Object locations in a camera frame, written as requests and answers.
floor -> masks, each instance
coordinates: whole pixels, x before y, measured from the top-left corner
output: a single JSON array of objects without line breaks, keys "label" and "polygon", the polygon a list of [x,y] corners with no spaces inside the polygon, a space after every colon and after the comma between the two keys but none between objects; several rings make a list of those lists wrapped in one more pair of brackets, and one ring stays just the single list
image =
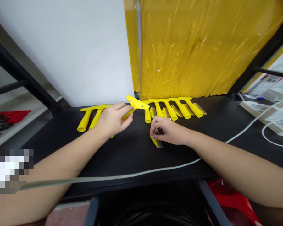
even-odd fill
[{"label": "floor", "polygon": [[83,226],[90,201],[58,205],[47,217],[45,226]]}]

white power cord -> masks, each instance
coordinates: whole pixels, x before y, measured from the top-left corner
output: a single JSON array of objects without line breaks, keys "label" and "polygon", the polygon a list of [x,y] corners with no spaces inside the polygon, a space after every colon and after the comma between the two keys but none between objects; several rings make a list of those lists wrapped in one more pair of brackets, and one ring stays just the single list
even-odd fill
[{"label": "white power cord", "polygon": [[280,146],[280,147],[283,147],[283,145],[277,144],[277,143],[275,143],[275,142],[270,141],[270,140],[265,136],[264,130],[265,130],[270,124],[273,124],[274,122],[279,121],[279,120],[282,120],[282,119],[283,119],[283,118],[280,118],[280,119],[274,120],[274,121],[272,121],[272,122],[266,124],[266,125],[263,127],[262,131],[261,131],[262,136],[265,138],[265,140],[267,140],[268,142],[271,142],[271,143],[273,143],[273,144],[275,144],[275,145],[278,145],[278,146]]},{"label": "white power cord", "polygon": [[[231,139],[229,139],[225,143],[229,143],[232,140],[234,140],[235,138],[237,138],[238,136],[240,136],[241,134],[243,134],[258,118],[260,118],[266,111],[268,111],[269,109],[271,109],[273,106],[275,106],[278,103],[274,103],[269,108],[267,108],[265,111],[263,111],[253,121],[251,121],[251,123],[244,130],[242,130],[240,133],[238,133],[236,136],[232,137]],[[199,162],[200,160],[201,160],[201,158],[198,158],[198,159],[196,159],[193,162],[186,163],[186,164],[183,164],[183,165],[173,166],[173,167],[166,167],[166,168],[160,168],[160,169],[152,169],[152,170],[147,170],[147,171],[140,172],[140,173],[135,173],[135,174],[127,174],[127,175],[119,175],[119,176],[106,176],[106,177],[77,177],[77,178],[61,179],[61,180],[43,180],[43,181],[27,182],[20,188],[20,190],[22,191],[22,190],[27,190],[27,189],[32,189],[32,188],[41,188],[41,187],[61,185],[61,184],[73,184],[73,183],[82,183],[82,182],[116,180],[116,179],[123,179],[123,178],[129,178],[129,177],[136,177],[136,176],[140,176],[140,175],[144,175],[144,174],[148,174],[148,173],[153,173],[153,172],[159,172],[159,171],[163,171],[163,170],[179,169],[179,168],[182,168],[182,167],[185,167],[185,166],[188,166],[188,165],[192,165],[192,164],[194,164],[196,162]]]},{"label": "white power cord", "polygon": [[240,93],[237,93],[237,95],[242,99],[242,101],[245,101],[245,99],[243,98],[243,96]]},{"label": "white power cord", "polygon": [[254,120],[253,121],[251,121],[251,123],[247,126],[247,127],[245,127],[245,129],[244,130],[242,130],[240,133],[238,133],[236,136],[234,136],[234,137],[232,137],[231,139],[229,139],[226,143],[229,143],[229,142],[231,142],[232,140],[234,140],[234,139],[236,139],[238,136],[240,136],[241,134],[243,134],[249,127],[251,127],[251,125],[258,119],[258,118],[260,118],[265,112],[267,112],[269,109],[271,109],[273,106],[275,106],[276,104],[279,104],[279,103],[281,103],[281,102],[283,102],[283,100],[282,101],[280,101],[280,102],[277,102],[277,103],[274,103],[273,105],[271,105],[271,106],[269,106],[269,108],[267,108],[265,111],[263,111],[260,115],[258,115],[256,118],[254,118]]}]

black tabletop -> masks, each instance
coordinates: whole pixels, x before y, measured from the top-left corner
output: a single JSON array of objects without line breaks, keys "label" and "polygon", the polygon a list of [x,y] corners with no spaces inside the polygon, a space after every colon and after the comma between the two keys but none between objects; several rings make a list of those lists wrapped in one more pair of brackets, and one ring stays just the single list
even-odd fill
[{"label": "black tabletop", "polygon": [[[225,96],[193,98],[193,102],[198,103],[208,114],[202,118],[192,116],[188,120],[179,118],[176,122],[224,142],[243,130],[254,119],[251,114],[239,106],[239,102],[234,102]],[[23,145],[22,148],[34,149],[35,164],[82,134],[76,130],[85,114],[80,112],[80,109],[81,107],[63,109]],[[278,166],[283,166],[283,148],[267,142],[262,137],[263,126],[261,122],[255,122],[251,128],[230,144]],[[150,139],[149,130],[150,124],[145,123],[144,111],[136,110],[132,124],[114,138],[109,139],[97,151],[81,172],[80,177],[132,174],[182,165],[199,158],[192,149],[182,145],[176,146],[163,142],[163,148],[157,149]],[[266,129],[265,133],[270,140],[283,145],[282,136],[276,135],[270,129]],[[73,184],[64,198],[215,175],[212,168],[201,160],[180,169],[165,170],[133,178]]]}]

shelf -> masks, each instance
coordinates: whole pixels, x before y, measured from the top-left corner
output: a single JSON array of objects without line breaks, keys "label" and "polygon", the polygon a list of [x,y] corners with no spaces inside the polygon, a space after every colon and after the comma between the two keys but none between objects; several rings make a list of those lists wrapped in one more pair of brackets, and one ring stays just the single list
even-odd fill
[{"label": "shelf", "polygon": [[[51,84],[45,84],[43,88],[56,100],[62,99],[62,96]],[[35,120],[38,116],[47,110],[47,107],[35,98],[30,92],[14,98],[4,104],[0,105],[0,111],[17,111],[17,110],[30,110],[25,118],[12,125],[9,129],[0,132],[0,145],[10,139],[13,135]]]}]

scraper handle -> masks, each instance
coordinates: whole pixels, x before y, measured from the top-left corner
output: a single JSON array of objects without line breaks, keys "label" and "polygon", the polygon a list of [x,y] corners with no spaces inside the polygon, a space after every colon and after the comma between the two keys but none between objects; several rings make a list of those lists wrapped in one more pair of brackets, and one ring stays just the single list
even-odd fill
[{"label": "scraper handle", "polygon": [[161,108],[160,108],[160,106],[159,106],[159,103],[155,103],[155,107],[156,107],[156,114],[157,114],[157,116],[163,117],[164,114],[163,114],[163,112],[161,111]]},{"label": "scraper handle", "polygon": [[173,121],[177,120],[178,116],[176,115],[174,109],[171,107],[171,105],[168,102],[165,102],[165,104],[166,104],[166,107],[167,107],[167,110],[169,112],[169,115],[170,115],[171,119]]},{"label": "scraper handle", "polygon": [[203,112],[195,104],[193,104],[190,100],[186,100],[186,103],[191,108],[191,110],[194,112],[197,118],[201,118],[203,116]]},{"label": "scraper handle", "polygon": [[187,108],[185,106],[183,106],[181,104],[181,102],[178,100],[178,101],[175,101],[175,103],[177,104],[179,110],[181,111],[181,113],[183,114],[183,116],[185,117],[185,119],[189,119],[191,118],[191,115],[189,113],[189,111],[187,110]]},{"label": "scraper handle", "polygon": [[151,123],[151,115],[149,109],[145,109],[145,122]]},{"label": "scraper handle", "polygon": [[135,111],[135,108],[132,110],[132,111],[129,111],[127,114],[125,114],[124,116],[123,116],[123,121],[126,121],[126,119],[129,117],[129,115],[131,114],[131,113],[133,113]]},{"label": "scraper handle", "polygon": [[80,122],[80,124],[79,124],[79,126],[78,126],[78,128],[77,128],[77,130],[78,130],[79,132],[84,132],[84,131],[86,130],[87,124],[88,124],[88,122],[89,122],[89,118],[90,118],[90,115],[91,115],[91,111],[92,111],[92,110],[89,110],[89,111],[86,111],[86,112],[85,112],[85,115],[84,115],[84,117],[82,118],[82,120],[81,120],[81,122]]},{"label": "scraper handle", "polygon": [[92,129],[92,128],[94,128],[94,127],[97,125],[97,122],[98,122],[98,120],[99,120],[99,118],[100,118],[100,116],[101,116],[103,110],[104,110],[104,109],[98,109],[98,110],[97,110],[97,114],[96,114],[95,117],[93,118],[89,129]]}]

